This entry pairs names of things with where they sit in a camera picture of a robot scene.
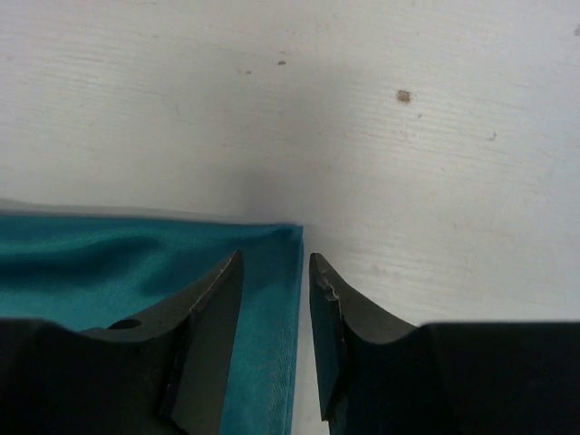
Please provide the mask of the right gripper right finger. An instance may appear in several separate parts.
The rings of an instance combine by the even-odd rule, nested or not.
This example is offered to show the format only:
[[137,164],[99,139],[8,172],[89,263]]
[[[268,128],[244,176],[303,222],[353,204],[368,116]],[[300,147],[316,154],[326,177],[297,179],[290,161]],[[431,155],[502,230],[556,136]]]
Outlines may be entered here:
[[322,419],[333,434],[576,434],[576,322],[415,326],[320,254],[309,305]]

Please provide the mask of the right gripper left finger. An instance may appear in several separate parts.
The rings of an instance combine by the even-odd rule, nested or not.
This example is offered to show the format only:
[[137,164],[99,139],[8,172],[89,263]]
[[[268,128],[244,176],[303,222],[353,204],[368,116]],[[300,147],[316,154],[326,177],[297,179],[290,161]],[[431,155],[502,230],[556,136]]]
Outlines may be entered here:
[[1,321],[4,434],[217,434],[244,260],[107,328]]

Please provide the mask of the teal cloth napkin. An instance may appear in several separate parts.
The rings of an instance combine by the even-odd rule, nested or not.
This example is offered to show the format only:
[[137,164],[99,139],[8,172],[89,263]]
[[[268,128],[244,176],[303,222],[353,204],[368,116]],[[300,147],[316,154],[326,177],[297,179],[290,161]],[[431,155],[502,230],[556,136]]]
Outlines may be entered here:
[[74,330],[107,326],[240,251],[243,296],[224,434],[292,429],[303,230],[139,218],[1,217],[1,312]]

